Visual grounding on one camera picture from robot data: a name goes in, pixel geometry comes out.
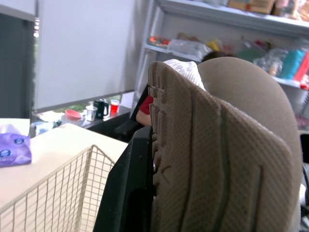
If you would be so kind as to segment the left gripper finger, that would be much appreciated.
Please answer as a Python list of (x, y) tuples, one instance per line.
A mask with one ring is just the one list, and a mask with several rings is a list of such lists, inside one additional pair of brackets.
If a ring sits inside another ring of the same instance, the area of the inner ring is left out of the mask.
[(150, 126), (136, 131), (108, 174), (93, 230), (148, 232), (154, 199)]

